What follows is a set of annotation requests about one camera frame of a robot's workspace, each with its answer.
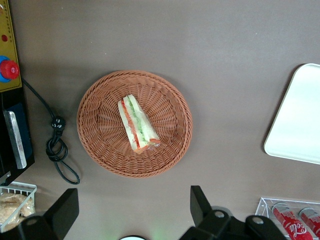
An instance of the food package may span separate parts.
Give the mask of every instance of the food package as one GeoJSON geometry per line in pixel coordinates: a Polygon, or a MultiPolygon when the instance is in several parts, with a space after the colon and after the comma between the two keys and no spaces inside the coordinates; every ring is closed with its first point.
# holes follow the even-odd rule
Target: food package
{"type": "Polygon", "coordinates": [[[118,102],[118,109],[134,152],[141,154],[160,144],[158,134],[132,94],[118,102]]]}
{"type": "MultiPolygon", "coordinates": [[[[26,200],[26,196],[22,194],[15,194],[10,192],[3,192],[0,195],[0,204],[13,204],[17,203],[18,207],[26,200]]],[[[28,201],[21,208],[20,213],[24,217],[28,217],[31,214],[34,214],[35,211],[35,203],[32,198],[29,198],[28,201]]]]}
{"type": "MultiPolygon", "coordinates": [[[[17,208],[20,206],[18,202],[0,202],[0,224],[3,224],[17,208]]],[[[9,224],[16,223],[19,219],[19,212],[17,212],[9,221],[9,224]]]]}
{"type": "Polygon", "coordinates": [[[2,232],[7,232],[11,229],[14,229],[16,226],[18,226],[23,220],[25,219],[25,217],[23,216],[20,216],[18,217],[17,221],[16,222],[13,222],[13,223],[9,223],[7,225],[4,226],[2,232]]]}

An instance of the coca-cola can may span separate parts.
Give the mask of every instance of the coca-cola can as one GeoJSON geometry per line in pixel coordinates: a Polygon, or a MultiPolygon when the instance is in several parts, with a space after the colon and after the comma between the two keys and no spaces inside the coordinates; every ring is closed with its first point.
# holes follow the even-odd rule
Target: coca-cola can
{"type": "Polygon", "coordinates": [[[299,212],[300,218],[320,238],[320,215],[312,208],[306,207],[299,212]]]}
{"type": "Polygon", "coordinates": [[[313,240],[312,235],[284,202],[272,207],[272,212],[292,240],[313,240]]]}

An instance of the sandwich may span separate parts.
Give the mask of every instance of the sandwich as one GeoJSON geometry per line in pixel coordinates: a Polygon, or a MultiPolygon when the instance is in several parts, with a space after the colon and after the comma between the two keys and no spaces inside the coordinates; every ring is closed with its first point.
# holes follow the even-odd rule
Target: sandwich
{"type": "Polygon", "coordinates": [[[118,108],[134,152],[141,154],[145,150],[160,144],[158,134],[132,94],[118,101],[118,108]]]}

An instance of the table surface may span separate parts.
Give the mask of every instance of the table surface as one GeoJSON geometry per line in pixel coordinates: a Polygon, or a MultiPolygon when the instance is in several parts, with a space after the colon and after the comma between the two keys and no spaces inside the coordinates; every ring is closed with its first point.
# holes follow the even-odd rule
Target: table surface
{"type": "MultiPolygon", "coordinates": [[[[261,196],[319,200],[320,165],[263,148],[293,72],[320,63],[319,10],[318,0],[11,1],[21,73],[66,118],[66,162],[81,177],[80,214],[65,239],[178,239],[193,225],[191,185],[242,221],[261,196]],[[86,90],[128,69],[167,79],[193,116],[186,155],[146,179],[100,167],[77,133],[86,90]]],[[[45,211],[74,186],[46,156],[50,115],[25,92],[35,164],[17,181],[38,186],[36,208],[45,211]]]]}

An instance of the round woven basket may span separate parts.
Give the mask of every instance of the round woven basket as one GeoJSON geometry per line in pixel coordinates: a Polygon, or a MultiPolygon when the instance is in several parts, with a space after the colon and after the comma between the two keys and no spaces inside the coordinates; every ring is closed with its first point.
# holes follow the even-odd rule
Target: round woven basket
{"type": "Polygon", "coordinates": [[[80,141],[105,169],[125,177],[147,178],[172,168],[186,153],[192,116],[182,94],[168,81],[146,71],[122,70],[94,83],[77,114],[80,141]],[[161,144],[136,154],[123,126],[118,101],[133,94],[158,133],[161,144]]]}

